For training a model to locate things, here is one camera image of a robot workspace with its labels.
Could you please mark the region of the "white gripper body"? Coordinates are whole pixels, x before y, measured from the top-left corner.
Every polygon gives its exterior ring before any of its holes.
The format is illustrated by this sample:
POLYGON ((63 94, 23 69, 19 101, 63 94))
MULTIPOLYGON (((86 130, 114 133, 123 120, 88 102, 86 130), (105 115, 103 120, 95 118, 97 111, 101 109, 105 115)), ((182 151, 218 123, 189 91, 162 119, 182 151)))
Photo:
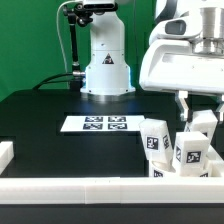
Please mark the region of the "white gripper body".
POLYGON ((147 91, 224 94, 224 8, 198 8, 158 23, 139 83, 147 91))

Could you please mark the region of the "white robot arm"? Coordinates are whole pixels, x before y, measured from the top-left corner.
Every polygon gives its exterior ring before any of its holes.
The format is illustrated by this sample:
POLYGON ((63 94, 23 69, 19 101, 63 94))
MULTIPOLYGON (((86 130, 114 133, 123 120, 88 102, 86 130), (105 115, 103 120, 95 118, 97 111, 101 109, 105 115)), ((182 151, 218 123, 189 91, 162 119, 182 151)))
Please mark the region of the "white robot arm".
MULTIPOLYGON (((117 95, 130 84, 115 1, 83 0, 93 20, 86 91, 94 95, 117 95)), ((183 120, 189 94, 216 95, 223 122, 224 0, 157 0, 155 21, 140 69, 142 89, 173 92, 183 120)))

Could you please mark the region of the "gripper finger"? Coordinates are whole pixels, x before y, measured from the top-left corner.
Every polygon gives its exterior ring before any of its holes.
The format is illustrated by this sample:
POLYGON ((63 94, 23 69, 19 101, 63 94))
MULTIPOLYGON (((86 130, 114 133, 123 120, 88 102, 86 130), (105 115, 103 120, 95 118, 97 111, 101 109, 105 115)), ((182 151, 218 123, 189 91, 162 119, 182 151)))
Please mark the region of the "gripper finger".
POLYGON ((185 122, 190 122, 192 120, 192 111, 188 107, 187 99, 187 91, 178 90, 175 93, 175 102, 180 109, 180 119, 185 122))
POLYGON ((216 109, 217 117, 220 123, 224 122, 224 94, 217 96, 218 107, 216 109))

